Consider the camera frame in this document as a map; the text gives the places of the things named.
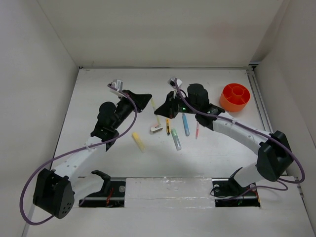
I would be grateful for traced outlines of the pink highlighter pen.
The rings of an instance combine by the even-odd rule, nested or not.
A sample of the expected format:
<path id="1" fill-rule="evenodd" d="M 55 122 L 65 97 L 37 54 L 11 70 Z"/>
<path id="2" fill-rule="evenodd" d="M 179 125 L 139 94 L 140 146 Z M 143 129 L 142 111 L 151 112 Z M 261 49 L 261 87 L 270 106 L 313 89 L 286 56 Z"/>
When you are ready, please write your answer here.
<path id="1" fill-rule="evenodd" d="M 198 135 L 199 135 L 199 122 L 197 122 L 197 125 L 196 125 L 195 139 L 198 139 Z"/>

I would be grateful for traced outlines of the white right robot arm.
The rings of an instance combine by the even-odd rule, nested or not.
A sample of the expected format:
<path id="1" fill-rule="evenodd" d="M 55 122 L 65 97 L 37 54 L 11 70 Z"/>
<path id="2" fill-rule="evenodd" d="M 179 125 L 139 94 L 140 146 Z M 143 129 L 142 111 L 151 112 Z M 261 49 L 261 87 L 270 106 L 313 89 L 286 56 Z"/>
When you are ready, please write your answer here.
<path id="1" fill-rule="evenodd" d="M 257 155 L 255 163 L 236 170 L 220 187 L 230 196 L 241 194 L 250 184 L 263 179 L 277 181 L 293 163 L 284 133 L 268 133 L 254 128 L 246 130 L 244 125 L 238 126 L 224 109 L 209 102 L 208 92 L 201 84 L 190 84 L 184 98 L 180 92 L 169 92 L 166 101 L 154 113 L 169 119 L 178 113 L 194 114 L 200 125 L 229 136 Z"/>

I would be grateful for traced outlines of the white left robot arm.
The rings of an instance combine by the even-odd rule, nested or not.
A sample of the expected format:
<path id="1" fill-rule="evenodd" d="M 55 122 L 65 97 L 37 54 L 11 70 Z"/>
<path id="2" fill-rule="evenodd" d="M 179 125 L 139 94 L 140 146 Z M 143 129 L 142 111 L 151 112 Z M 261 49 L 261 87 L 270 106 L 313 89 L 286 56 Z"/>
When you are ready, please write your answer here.
<path id="1" fill-rule="evenodd" d="M 84 147 L 69 154 L 69 158 L 52 170 L 36 172 L 33 204 L 53 217 L 64 218 L 75 203 L 79 176 L 107 152 L 123 135 L 119 126 L 131 114 L 141 113 L 151 94 L 135 94 L 130 90 L 115 90 L 119 102 L 104 102 L 99 107 L 97 123 Z"/>

